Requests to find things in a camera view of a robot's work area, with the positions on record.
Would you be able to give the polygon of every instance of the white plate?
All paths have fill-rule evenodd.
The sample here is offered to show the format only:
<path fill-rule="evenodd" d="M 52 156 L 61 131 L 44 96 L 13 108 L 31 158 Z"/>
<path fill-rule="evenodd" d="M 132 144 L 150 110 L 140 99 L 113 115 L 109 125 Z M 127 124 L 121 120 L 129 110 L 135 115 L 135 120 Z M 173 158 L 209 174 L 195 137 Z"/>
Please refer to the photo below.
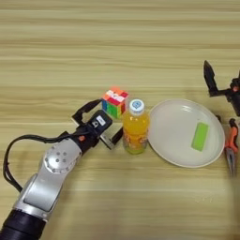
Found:
<path fill-rule="evenodd" d="M 225 134 L 218 119 L 204 106 L 184 99 L 159 103 L 150 113 L 148 140 L 163 158 L 180 167 L 206 166 L 221 155 Z M 191 147 L 197 124 L 209 126 L 204 149 Z"/>

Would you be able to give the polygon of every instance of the white bottle cap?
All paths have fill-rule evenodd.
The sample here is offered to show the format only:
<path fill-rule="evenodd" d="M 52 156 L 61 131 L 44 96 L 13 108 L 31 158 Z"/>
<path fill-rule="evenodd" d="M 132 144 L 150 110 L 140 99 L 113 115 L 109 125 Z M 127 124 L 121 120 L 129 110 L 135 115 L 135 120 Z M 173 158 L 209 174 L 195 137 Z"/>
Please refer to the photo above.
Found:
<path fill-rule="evenodd" d="M 144 112 L 144 103 L 140 99 L 134 99 L 130 101 L 129 111 L 132 115 L 139 116 Z"/>

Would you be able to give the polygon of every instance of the orange juice bottle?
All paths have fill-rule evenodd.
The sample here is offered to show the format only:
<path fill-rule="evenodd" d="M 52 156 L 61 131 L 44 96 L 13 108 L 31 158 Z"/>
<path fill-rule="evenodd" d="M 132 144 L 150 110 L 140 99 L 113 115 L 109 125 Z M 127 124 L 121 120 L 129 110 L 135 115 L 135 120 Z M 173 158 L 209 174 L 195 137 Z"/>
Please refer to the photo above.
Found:
<path fill-rule="evenodd" d="M 149 123 L 149 115 L 144 111 L 143 101 L 132 100 L 129 110 L 123 115 L 124 146 L 130 154 L 140 154 L 144 151 Z"/>

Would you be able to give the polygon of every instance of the colorful cube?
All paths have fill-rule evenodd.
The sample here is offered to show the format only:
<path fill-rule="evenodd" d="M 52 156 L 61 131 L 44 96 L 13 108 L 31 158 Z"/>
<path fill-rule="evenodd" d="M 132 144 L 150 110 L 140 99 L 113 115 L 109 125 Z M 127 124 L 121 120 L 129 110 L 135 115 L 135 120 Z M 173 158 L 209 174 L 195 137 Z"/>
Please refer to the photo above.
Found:
<path fill-rule="evenodd" d="M 102 109 L 109 115 L 120 118 L 128 104 L 128 93 L 118 87 L 112 87 L 102 97 Z"/>

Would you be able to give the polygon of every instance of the red pliers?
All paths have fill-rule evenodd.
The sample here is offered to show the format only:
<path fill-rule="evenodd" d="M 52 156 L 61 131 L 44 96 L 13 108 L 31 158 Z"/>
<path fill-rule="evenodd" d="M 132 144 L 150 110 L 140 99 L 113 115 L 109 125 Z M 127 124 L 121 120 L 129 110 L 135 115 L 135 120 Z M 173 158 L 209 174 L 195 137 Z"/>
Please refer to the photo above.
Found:
<path fill-rule="evenodd" d="M 231 131 L 230 137 L 225 143 L 225 153 L 228 160 L 230 176 L 234 177 L 236 175 L 236 154 L 238 152 L 238 146 L 236 143 L 238 136 L 238 126 L 235 123 L 235 119 L 231 118 L 229 121 Z"/>

